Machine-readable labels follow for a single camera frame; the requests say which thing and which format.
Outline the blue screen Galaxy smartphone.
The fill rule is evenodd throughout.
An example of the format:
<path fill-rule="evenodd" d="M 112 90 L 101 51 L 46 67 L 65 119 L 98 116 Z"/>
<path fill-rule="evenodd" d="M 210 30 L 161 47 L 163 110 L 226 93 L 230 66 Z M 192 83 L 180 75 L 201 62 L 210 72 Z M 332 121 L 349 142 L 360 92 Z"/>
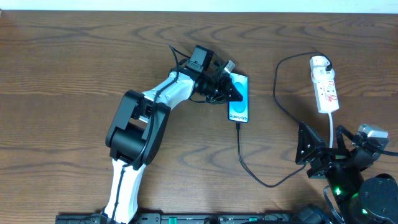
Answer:
<path fill-rule="evenodd" d="M 233 83 L 233 90 L 237 90 L 239 94 L 236 100 L 228 103 L 228 119 L 238 123 L 247 123 L 249 121 L 249 79 L 247 76 L 237 73 L 231 73 L 230 77 Z"/>

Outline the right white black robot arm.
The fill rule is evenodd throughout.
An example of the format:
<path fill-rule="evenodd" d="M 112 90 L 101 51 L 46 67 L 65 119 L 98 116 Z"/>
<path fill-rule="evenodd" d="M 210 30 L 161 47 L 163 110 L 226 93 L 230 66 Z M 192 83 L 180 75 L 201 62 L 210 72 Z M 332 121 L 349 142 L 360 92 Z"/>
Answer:
<path fill-rule="evenodd" d="M 389 174 L 364 179 L 386 151 L 387 131 L 362 124 L 353 134 L 344 126 L 335 129 L 337 147 L 328 147 L 310 126 L 300 123 L 295 162 L 310 164 L 311 179 L 326 179 L 344 223 L 397 223 L 397 181 Z"/>

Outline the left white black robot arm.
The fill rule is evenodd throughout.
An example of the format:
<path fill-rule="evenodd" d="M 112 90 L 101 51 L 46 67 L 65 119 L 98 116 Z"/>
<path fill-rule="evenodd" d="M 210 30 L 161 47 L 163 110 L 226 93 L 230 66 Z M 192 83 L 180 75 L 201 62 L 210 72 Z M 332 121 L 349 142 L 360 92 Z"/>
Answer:
<path fill-rule="evenodd" d="M 138 211 L 138 194 L 145 168 L 154 160 L 170 112 L 198 93 L 213 105 L 241 101 L 233 85 L 235 64 L 196 45 L 191 56 L 175 60 L 167 78 L 144 92 L 125 92 L 105 139 L 112 158 L 113 182 L 101 223 L 130 223 Z"/>

